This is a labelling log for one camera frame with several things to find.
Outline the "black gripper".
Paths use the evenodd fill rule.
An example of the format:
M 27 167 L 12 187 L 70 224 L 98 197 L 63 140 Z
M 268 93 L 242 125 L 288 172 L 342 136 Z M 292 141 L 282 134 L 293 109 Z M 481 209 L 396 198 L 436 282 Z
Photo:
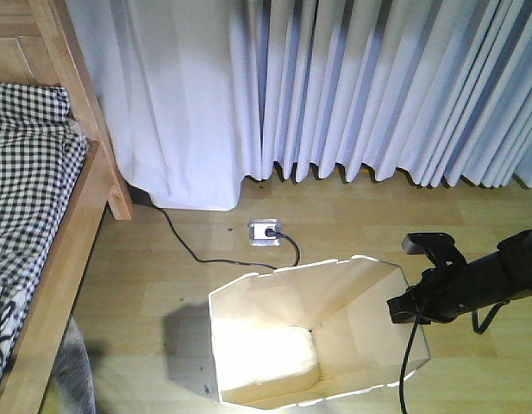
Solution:
M 406 254 L 424 254 L 434 264 L 422 272 L 421 280 L 387 300 L 393 323 L 450 323 L 473 308 L 457 298 L 453 278 L 466 265 L 456 247 L 404 247 Z

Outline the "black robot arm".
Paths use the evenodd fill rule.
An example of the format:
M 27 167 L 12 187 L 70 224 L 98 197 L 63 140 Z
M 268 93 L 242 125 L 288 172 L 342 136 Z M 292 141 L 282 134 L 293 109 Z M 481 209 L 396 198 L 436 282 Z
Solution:
M 447 233 L 409 233 L 402 248 L 426 255 L 434 266 L 387 301 L 393 323 L 450 323 L 489 305 L 532 296 L 532 229 L 502 240 L 495 252 L 472 262 Z

